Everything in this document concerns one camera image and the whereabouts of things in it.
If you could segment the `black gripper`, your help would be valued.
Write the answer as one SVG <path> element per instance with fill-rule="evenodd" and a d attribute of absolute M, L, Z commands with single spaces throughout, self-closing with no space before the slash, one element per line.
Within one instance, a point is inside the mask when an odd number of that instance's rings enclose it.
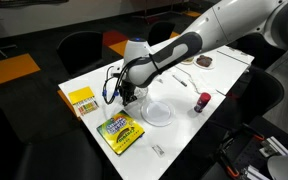
<path fill-rule="evenodd" d="M 128 99 L 130 99 L 130 102 L 137 100 L 137 97 L 134 96 L 135 88 L 136 86 L 130 82 L 127 82 L 127 81 L 122 82 L 120 92 L 122 95 L 123 106 L 128 105 Z"/>

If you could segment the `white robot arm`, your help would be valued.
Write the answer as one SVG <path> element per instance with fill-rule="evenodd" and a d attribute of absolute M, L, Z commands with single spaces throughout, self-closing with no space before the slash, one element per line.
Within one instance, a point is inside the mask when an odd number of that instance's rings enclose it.
<path fill-rule="evenodd" d="M 288 50 L 288 0 L 220 0 L 159 50 L 142 38 L 128 40 L 117 83 L 123 104 L 135 101 L 136 88 L 147 87 L 169 68 L 249 34 Z"/>

